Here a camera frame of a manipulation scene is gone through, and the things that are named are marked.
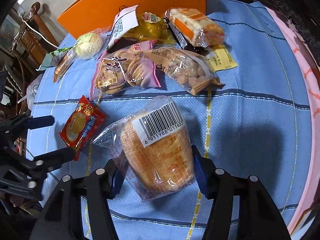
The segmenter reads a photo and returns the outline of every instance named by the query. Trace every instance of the yellow wrapper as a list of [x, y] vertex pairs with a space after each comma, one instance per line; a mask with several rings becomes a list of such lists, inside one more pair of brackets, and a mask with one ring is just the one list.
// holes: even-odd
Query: yellow wrapper
[[206, 48], [208, 53], [204, 55], [210, 62], [211, 71], [226, 70], [238, 66], [232, 55], [224, 45]]

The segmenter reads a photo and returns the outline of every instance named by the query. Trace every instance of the metal screw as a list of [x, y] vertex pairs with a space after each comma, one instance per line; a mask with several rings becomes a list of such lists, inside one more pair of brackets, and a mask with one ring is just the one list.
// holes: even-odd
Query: metal screw
[[216, 174], [222, 175], [222, 174], [224, 174], [224, 170], [223, 169], [216, 169]]
[[41, 166], [43, 164], [43, 160], [36, 161], [36, 166]]
[[37, 186], [37, 183], [35, 181], [30, 181], [28, 183], [28, 188], [35, 188]]
[[103, 173], [105, 173], [105, 170], [103, 168], [97, 169], [96, 170], [97, 175], [102, 175]]
[[67, 182], [70, 179], [71, 179], [71, 177], [69, 175], [66, 175], [66, 176], [62, 177], [62, 181], [64, 181], [64, 182]]
[[256, 181], [258, 181], [258, 177], [255, 176], [255, 175], [251, 175], [250, 176], [250, 180], [253, 181], [253, 182], [256, 182]]

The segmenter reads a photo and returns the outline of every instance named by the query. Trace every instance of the white puffed snack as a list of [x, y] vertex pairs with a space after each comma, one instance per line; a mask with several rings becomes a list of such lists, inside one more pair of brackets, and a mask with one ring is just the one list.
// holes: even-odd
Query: white puffed snack
[[166, 17], [194, 47], [206, 48], [223, 42], [223, 29], [197, 9], [171, 8]]
[[89, 59], [97, 54], [102, 48], [103, 42], [99, 34], [89, 32], [81, 35], [73, 46], [80, 58]]

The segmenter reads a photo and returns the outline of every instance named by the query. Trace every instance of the black clamp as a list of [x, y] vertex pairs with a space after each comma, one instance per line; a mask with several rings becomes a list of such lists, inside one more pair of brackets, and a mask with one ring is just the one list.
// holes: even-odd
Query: black clamp
[[73, 179], [65, 175], [44, 206], [30, 240], [85, 240], [81, 216], [81, 197], [88, 203], [94, 240], [118, 240], [107, 199], [113, 199], [124, 182], [124, 176], [113, 160], [89, 176]]
[[233, 196], [240, 196], [238, 240], [291, 239], [276, 204], [257, 176], [233, 177], [201, 157], [195, 145], [192, 152], [200, 191], [207, 199], [214, 199], [202, 240], [228, 239]]

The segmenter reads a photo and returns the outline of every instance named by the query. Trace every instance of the white plastic bag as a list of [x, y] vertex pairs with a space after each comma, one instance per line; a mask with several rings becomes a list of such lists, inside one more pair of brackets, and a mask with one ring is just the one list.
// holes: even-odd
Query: white plastic bag
[[43, 74], [39, 75], [35, 80], [31, 82], [30, 85], [28, 85], [26, 95], [18, 101], [18, 104], [26, 99], [28, 103], [28, 108], [32, 110], [33, 102], [35, 101], [42, 76]]

